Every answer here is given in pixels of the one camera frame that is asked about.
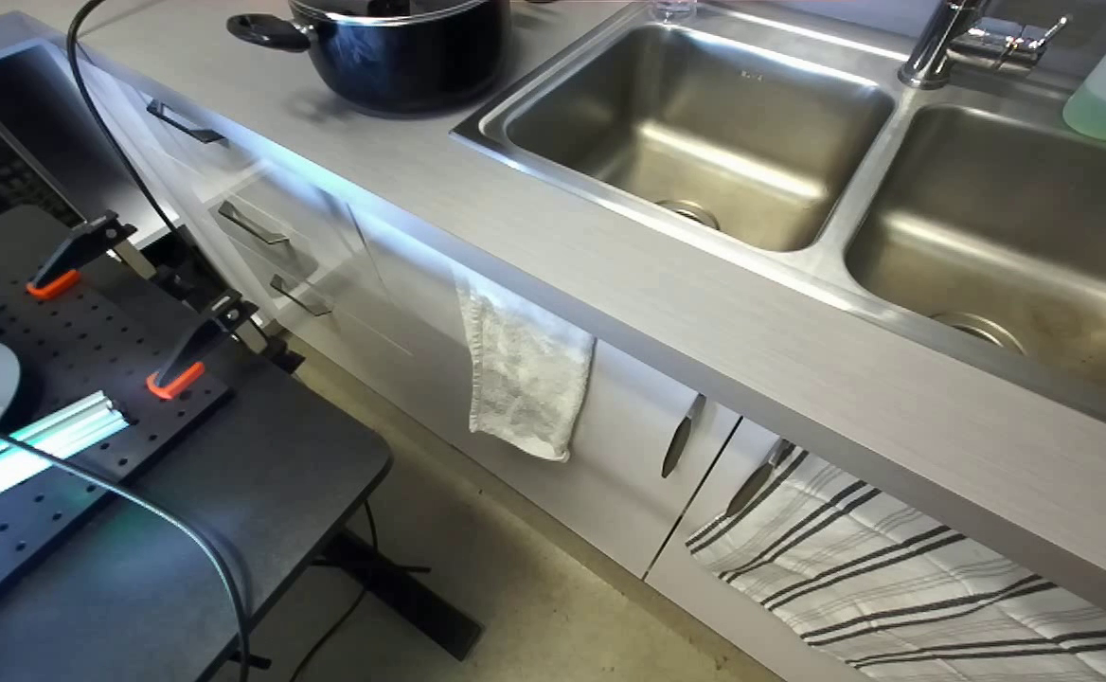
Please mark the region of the glass pot lid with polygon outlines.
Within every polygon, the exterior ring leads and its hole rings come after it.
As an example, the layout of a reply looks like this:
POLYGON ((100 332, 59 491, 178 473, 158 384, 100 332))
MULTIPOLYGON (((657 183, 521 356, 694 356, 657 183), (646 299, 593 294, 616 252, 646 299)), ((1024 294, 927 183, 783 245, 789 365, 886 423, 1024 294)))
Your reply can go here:
POLYGON ((470 11, 509 11, 509 0, 293 0, 295 15, 350 20, 367 27, 422 27, 470 11))

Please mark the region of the black cooking pot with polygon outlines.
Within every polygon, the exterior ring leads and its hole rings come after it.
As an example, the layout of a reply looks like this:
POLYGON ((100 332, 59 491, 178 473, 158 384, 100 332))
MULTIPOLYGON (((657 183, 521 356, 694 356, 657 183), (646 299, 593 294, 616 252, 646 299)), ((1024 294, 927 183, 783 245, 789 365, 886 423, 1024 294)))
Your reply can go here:
POLYGON ((509 11, 470 11, 422 27, 367 27, 279 15, 232 15, 227 30, 261 48, 307 51, 323 84, 361 110, 436 113, 486 94, 509 56, 509 11))

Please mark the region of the white hanging dish towel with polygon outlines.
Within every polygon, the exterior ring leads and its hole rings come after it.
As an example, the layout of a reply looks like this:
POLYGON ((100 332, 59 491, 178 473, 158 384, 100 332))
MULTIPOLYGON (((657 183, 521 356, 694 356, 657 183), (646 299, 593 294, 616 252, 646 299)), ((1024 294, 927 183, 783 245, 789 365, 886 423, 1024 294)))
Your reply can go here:
POLYGON ((593 337, 489 285, 460 286, 470 350, 470 429, 532 458, 568 461, 593 337))

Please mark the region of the stainless double sink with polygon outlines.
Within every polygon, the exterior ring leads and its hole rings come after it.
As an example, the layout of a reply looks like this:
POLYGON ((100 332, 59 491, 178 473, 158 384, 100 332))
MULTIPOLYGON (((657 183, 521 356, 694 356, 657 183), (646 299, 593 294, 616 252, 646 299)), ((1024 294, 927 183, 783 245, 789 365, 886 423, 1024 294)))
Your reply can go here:
POLYGON ((1043 91, 908 91, 857 30, 624 6, 460 135, 1106 419, 1106 142, 1043 91))

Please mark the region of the black clamp orange tip front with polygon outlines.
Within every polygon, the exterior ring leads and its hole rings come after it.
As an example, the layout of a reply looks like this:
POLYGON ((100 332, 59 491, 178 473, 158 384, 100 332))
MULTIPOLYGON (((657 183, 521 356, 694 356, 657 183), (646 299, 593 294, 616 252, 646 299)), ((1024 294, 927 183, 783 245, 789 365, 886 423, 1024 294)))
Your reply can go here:
POLYGON ((254 323, 256 308, 239 294, 220 294, 207 315, 165 351, 165 361, 144 377, 144 389, 158 403, 187 399, 203 377, 203 356, 232 342, 254 342, 254 351, 284 372, 304 365, 300 351, 254 323))

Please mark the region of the black clamp orange tip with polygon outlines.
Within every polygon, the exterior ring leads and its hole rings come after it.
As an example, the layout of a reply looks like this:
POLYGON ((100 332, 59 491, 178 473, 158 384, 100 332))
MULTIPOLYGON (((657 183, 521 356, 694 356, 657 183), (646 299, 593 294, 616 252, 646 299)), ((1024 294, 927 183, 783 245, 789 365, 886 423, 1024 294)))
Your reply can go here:
POLYGON ((144 377, 144 389, 158 403, 187 399, 203 377, 203 356, 232 342, 254 342, 254 351, 284 372, 304 365, 300 351, 254 323, 256 308, 239 294, 220 294, 207 315, 165 351, 165 361, 144 377))
POLYGON ((37 303, 68 294, 96 260, 115 260, 136 278, 151 278, 155 264, 131 245, 136 226, 115 213, 76 223, 54 252, 33 270, 23 291, 37 303))

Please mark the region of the striped hanging dish towel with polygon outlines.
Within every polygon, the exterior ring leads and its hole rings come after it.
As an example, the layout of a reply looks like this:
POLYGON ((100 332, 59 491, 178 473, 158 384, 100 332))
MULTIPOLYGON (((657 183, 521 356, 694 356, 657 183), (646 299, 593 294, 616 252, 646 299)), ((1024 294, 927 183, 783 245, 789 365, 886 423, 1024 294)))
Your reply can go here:
POLYGON ((1106 682, 1106 608, 797 445, 688 554, 866 682, 1106 682))

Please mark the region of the black perforated robot table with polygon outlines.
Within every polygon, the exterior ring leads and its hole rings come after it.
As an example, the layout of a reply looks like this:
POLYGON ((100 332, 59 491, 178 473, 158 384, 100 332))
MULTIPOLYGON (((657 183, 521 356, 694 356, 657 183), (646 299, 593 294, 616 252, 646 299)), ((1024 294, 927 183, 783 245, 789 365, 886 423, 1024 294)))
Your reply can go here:
POLYGON ((391 468, 276 365, 220 344, 127 497, 0 593, 0 682, 199 682, 391 468))

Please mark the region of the black clamp orange tip rear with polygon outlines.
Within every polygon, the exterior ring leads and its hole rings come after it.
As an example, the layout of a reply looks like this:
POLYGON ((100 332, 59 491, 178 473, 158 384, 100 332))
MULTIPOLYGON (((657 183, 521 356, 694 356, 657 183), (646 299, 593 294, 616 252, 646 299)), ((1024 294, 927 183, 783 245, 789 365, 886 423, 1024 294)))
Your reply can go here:
POLYGON ((131 245, 136 226, 115 213, 76 223, 54 252, 33 270, 23 291, 37 303, 68 294, 96 260, 115 260, 136 278, 151 278, 155 264, 131 245))

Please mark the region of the chrome sink faucet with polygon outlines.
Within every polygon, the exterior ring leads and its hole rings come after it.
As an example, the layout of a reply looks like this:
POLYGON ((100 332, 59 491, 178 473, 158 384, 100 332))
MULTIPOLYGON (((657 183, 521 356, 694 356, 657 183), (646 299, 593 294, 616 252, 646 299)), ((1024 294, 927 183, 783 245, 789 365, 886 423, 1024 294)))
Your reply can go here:
POLYGON ((986 72, 1029 72, 1048 43, 1068 27, 1068 15, 1048 27, 995 20, 990 0, 939 0, 922 36, 912 43, 899 79, 906 88, 942 88, 956 63, 986 72))

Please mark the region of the aluminium extrusion rail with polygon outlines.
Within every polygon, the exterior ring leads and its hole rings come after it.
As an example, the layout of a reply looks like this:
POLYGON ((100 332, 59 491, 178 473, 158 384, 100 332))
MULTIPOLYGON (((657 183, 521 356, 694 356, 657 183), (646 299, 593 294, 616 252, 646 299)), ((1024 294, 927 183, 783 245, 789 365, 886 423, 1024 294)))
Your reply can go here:
POLYGON ((0 458, 8 449, 20 449, 20 445, 37 445, 47 454, 81 454, 96 444, 101 444, 105 437, 119 437, 124 432, 127 419, 124 411, 115 406, 110 395, 96 389, 87 399, 76 399, 14 432, 2 432, 0 437, 0 458))

